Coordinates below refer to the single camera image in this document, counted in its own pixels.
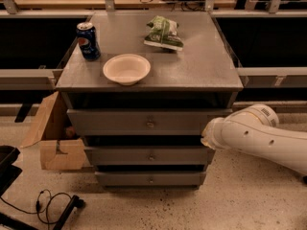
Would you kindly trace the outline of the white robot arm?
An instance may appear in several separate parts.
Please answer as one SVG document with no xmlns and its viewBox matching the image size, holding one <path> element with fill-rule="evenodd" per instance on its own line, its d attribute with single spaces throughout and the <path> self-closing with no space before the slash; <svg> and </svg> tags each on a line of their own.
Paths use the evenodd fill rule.
<svg viewBox="0 0 307 230">
<path fill-rule="evenodd" d="M 238 150 L 307 175 L 307 133 L 280 129 L 276 113 L 254 104 L 211 120 L 201 142 L 213 150 Z"/>
</svg>

